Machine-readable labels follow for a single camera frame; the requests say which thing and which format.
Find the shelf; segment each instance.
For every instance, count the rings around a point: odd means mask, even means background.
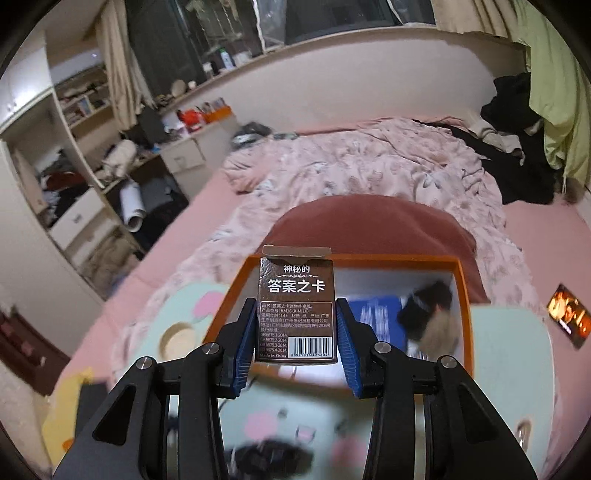
[[[106,87],[108,87],[109,84],[108,83],[104,83],[103,85],[97,87],[96,89],[93,90],[88,90],[84,93],[81,93],[80,95],[78,95],[77,97],[73,98],[72,100],[70,100],[67,104],[65,104],[64,106],[61,107],[61,110],[63,112],[65,112],[66,110],[68,110],[69,108],[72,108],[73,106],[77,105],[78,102],[80,102],[80,100],[82,100],[83,98],[88,98],[90,95],[92,95],[95,92],[98,92]]]
[[[68,125],[68,127],[70,127],[70,130],[73,130],[76,127],[79,127],[84,122],[86,122],[88,119],[94,117],[98,113],[101,113],[103,110],[107,110],[108,108],[111,108],[111,107],[112,107],[112,105],[110,103],[107,103],[106,105],[103,105],[102,107],[99,107],[99,108],[95,109],[95,111],[92,112],[89,116],[86,116],[84,118],[81,118],[80,120],[74,122],[73,124]]]

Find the clutter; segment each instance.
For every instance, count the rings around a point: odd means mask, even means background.
[[[122,179],[129,172],[135,157],[138,154],[138,146],[131,140],[122,140],[103,160],[103,169],[106,178]]]
[[[187,91],[187,84],[184,83],[182,80],[175,80],[170,87],[170,93],[173,94],[173,97],[178,98]]]
[[[482,107],[481,117],[496,130],[517,134],[537,124],[530,108],[531,73],[495,79],[496,97]]]
[[[236,63],[236,67],[241,67],[242,65],[246,65],[251,60],[252,60],[252,54],[249,51],[242,51],[242,52],[236,53],[236,55],[234,55],[234,62]]]
[[[124,265],[127,265],[133,250],[125,238],[110,236],[99,245],[80,273],[95,287],[99,295],[108,298],[117,276],[129,270]]]
[[[298,472],[306,456],[311,454],[279,440],[263,440],[225,452],[232,480],[287,478]]]
[[[503,205],[517,200],[539,205],[548,205],[554,201],[557,172],[546,161],[543,130],[533,136],[524,131],[518,135],[525,155],[525,161],[520,165],[513,155],[499,151],[460,128],[445,124],[431,125],[450,130],[454,137],[463,140],[482,156],[482,167],[495,178]]]
[[[316,429],[300,425],[295,431],[295,439],[300,443],[312,443],[316,436]]]
[[[142,228],[142,223],[147,214],[139,184],[128,181],[119,192],[119,197],[121,199],[123,223],[130,232],[138,232]]]
[[[418,343],[419,350],[427,359],[436,361],[443,355],[450,355],[460,339],[460,326],[457,319],[447,310],[435,312]]]
[[[508,153],[521,160],[524,164],[525,154],[521,149],[519,136],[507,132],[499,132],[489,122],[480,117],[476,112],[466,112],[463,115],[464,124],[470,133],[480,138],[484,143],[495,147],[497,150]]]
[[[398,313],[409,340],[418,342],[430,361],[451,355],[460,340],[459,321],[451,314],[452,292],[442,281],[414,292]]]
[[[272,132],[273,130],[266,125],[250,122],[236,132],[236,135],[232,138],[232,148],[234,150],[240,150],[241,148],[249,147],[271,135]]]
[[[225,48],[220,49],[220,56],[222,57],[222,62],[226,70],[233,70],[236,68],[234,66],[234,62],[232,61],[232,56],[226,51]]]
[[[205,62],[203,64],[203,71],[208,80],[213,78],[213,68],[211,62]]]
[[[358,322],[369,325],[380,342],[407,350],[407,336],[397,321],[402,303],[398,297],[374,297],[350,300],[349,307]]]
[[[409,340],[419,342],[427,323],[438,310],[452,306],[452,292],[442,281],[414,292],[404,308],[398,313],[398,323],[404,328]]]
[[[182,112],[177,110],[178,119],[187,127],[188,132],[196,132],[203,125],[206,125],[205,115],[199,108]]]

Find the handle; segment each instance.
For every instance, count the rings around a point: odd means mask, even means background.
[[[175,157],[174,161],[180,168],[187,168],[187,158],[186,157]]]
[[[530,436],[531,436],[531,422],[529,420],[523,420],[517,425],[517,430],[515,432],[515,438],[519,443],[519,446],[523,449],[524,452],[527,452],[527,449],[530,446]]]

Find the light green curtain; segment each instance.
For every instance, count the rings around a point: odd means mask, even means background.
[[[531,109],[545,120],[545,153],[564,178],[589,181],[591,83],[550,21],[527,0],[514,0],[518,41],[529,47]]]

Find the pile of clothes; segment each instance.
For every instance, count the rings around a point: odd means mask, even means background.
[[[90,188],[63,150],[59,151],[57,160],[41,172],[38,180],[43,199],[49,205],[42,218],[47,228],[52,227]]]
[[[531,74],[495,80],[496,97],[480,115],[466,112],[464,128],[444,124],[456,138],[482,157],[482,167],[499,186],[503,204],[517,200],[547,205],[560,190],[562,172],[554,170],[544,152],[544,121],[529,106]]]
[[[109,298],[121,282],[139,265],[134,247],[122,236],[107,238],[82,269],[86,278],[103,298]]]

